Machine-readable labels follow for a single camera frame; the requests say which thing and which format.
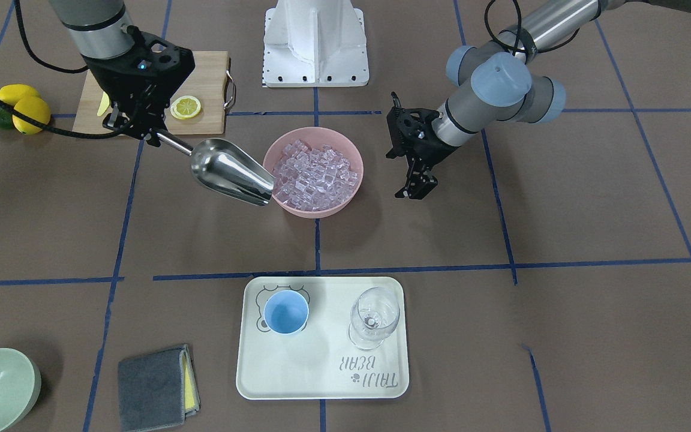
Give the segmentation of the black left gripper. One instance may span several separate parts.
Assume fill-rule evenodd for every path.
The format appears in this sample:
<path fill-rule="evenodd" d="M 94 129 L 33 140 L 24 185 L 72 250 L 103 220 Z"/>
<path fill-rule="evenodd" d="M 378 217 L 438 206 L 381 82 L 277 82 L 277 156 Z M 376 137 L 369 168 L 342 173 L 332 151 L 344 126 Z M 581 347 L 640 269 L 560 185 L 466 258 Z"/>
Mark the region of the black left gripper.
<path fill-rule="evenodd" d="M 424 199 L 438 185 L 432 167 L 453 154 L 453 146 L 439 139 L 432 123 L 439 119 L 438 110 L 422 107 L 402 107 L 395 91 L 391 93 L 393 106 L 387 113 L 387 130 L 391 149 L 386 158 L 405 158 L 408 169 L 405 184 L 395 192 L 396 199 Z"/>

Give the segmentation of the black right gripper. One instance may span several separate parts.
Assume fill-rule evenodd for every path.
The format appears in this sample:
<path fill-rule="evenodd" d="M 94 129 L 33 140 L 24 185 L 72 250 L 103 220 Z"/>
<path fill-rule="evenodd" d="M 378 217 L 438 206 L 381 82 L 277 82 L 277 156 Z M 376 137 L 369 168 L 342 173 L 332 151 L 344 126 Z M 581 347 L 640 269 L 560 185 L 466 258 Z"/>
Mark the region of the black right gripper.
<path fill-rule="evenodd" d="M 134 25 L 122 25 L 119 31 L 124 42 L 131 42 L 124 53 L 85 57 L 96 82 L 113 101 L 102 124 L 110 132 L 102 139 L 124 135 L 148 145 L 169 144 L 166 114 L 171 98 L 195 69 L 194 52 Z"/>

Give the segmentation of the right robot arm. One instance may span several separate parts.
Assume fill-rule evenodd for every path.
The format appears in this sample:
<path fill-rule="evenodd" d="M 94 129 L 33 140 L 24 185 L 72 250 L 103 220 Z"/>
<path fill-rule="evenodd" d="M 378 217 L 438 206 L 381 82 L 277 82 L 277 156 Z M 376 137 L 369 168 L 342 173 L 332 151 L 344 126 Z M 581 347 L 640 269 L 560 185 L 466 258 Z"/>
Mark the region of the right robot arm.
<path fill-rule="evenodd" d="M 123 1 L 51 1 L 112 102 L 104 128 L 159 147 L 165 110 L 194 71 L 194 53 L 134 25 Z"/>

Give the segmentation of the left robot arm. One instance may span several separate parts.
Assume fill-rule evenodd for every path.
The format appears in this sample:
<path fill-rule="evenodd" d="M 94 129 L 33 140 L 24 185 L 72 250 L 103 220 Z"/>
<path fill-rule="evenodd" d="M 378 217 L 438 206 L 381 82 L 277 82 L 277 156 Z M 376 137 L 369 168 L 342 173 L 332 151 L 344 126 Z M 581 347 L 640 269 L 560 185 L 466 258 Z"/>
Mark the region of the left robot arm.
<path fill-rule="evenodd" d="M 529 14 L 515 5 L 516 22 L 490 32 L 483 46 L 460 46 L 445 74 L 456 91 L 436 109 L 405 107 L 392 93 L 388 159 L 405 158 L 406 180 L 397 199 L 424 199 L 437 185 L 433 167 L 494 121 L 541 124 L 555 120 L 567 103 L 559 81 L 535 76 L 530 61 L 564 47 L 579 29 L 622 1 L 548 1 Z"/>

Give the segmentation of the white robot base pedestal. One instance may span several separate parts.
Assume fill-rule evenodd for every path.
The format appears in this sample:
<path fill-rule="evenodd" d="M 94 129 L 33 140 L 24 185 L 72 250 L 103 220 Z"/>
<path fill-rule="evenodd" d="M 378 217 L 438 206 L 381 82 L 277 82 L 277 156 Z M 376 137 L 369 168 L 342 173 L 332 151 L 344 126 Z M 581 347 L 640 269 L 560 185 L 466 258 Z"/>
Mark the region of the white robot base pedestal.
<path fill-rule="evenodd" d="M 365 19 L 350 1 L 279 1 L 264 17 L 262 85 L 350 88 L 370 81 Z"/>

